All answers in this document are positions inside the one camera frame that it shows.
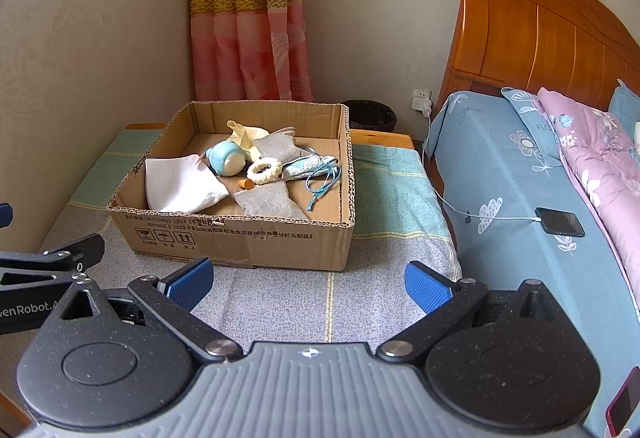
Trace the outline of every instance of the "blue drawstring cord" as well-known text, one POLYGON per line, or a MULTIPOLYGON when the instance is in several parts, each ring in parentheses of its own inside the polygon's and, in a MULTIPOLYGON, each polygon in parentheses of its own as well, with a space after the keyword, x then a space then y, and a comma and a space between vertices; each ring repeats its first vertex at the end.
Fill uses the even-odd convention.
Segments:
POLYGON ((342 169, 334 165, 336 162, 337 160, 335 158, 329 162, 324 162, 322 165, 319 165, 318 168, 311 175, 306 177, 306 180, 305 180, 306 190, 312 193, 312 195, 314 196, 313 198, 311 198, 309 205, 306 207, 307 211, 310 211, 313 208, 316 200, 319 200, 320 198, 322 198, 322 196, 324 196, 331 189, 331 187, 333 187, 335 183, 340 179, 340 174, 342 169), (327 169, 328 171, 328 173, 326 174, 326 178, 324 179, 324 183, 319 189, 312 189, 309 185, 309 180, 312 179, 313 174, 323 169, 327 169), (331 183, 329 183, 328 181, 329 172, 332 175, 331 183))

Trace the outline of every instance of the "pink quilt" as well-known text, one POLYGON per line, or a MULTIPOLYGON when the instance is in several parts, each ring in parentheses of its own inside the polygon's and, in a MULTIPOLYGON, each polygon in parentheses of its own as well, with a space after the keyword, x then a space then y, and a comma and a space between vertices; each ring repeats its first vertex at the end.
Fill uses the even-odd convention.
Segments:
POLYGON ((640 156, 612 114, 545 88, 538 98, 640 299, 640 156))

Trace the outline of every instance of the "black smartphone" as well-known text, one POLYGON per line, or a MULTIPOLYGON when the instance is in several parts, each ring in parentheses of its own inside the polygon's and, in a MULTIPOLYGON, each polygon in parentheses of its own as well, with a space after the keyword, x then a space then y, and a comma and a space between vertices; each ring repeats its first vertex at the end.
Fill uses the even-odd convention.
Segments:
POLYGON ((605 415, 611 436, 622 433, 639 402, 640 369, 636 366, 629 373, 613 402, 607 407, 605 415))
POLYGON ((584 237, 584 229, 572 212, 538 207, 536 216, 542 220, 540 223, 547 234, 559 234, 560 236, 573 236, 575 238, 584 237))

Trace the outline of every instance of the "charging cable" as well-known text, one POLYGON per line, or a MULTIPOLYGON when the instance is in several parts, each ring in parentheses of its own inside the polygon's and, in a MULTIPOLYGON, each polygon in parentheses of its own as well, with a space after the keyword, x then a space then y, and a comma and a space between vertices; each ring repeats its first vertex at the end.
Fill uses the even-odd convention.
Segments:
MULTIPOLYGON (((447 97, 447 100, 444 101, 444 104, 442 105, 441 110, 445 109, 447 107, 447 103, 449 102, 449 97, 447 97)), ((424 143, 422 144, 422 167, 424 168, 424 146, 425 145, 429 145, 429 137, 431 135, 431 117, 427 116, 427 139, 424 141, 424 143)), ((529 217, 529 216, 515 216, 515 217, 511 217, 511 218, 501 218, 499 216, 478 216, 477 214, 470 214, 469 212, 462 212, 459 211, 457 208, 455 208, 453 205, 451 205, 449 202, 447 202, 442 196, 440 196, 440 193, 436 190, 435 187, 433 187, 433 191, 436 193, 437 197, 440 198, 442 200, 442 202, 446 205, 448 205, 453 211, 457 212, 458 214, 462 214, 463 216, 469 216, 471 218, 480 218, 481 220, 530 220, 532 222, 541 222, 542 219, 539 218, 538 216, 535 217, 529 217)))

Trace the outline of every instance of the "curtain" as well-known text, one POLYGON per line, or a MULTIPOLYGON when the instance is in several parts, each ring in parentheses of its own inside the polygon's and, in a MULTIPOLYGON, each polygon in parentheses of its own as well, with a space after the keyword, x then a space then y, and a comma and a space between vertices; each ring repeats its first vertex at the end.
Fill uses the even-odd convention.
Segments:
POLYGON ((313 100, 302 0, 190 1, 198 100, 313 100))

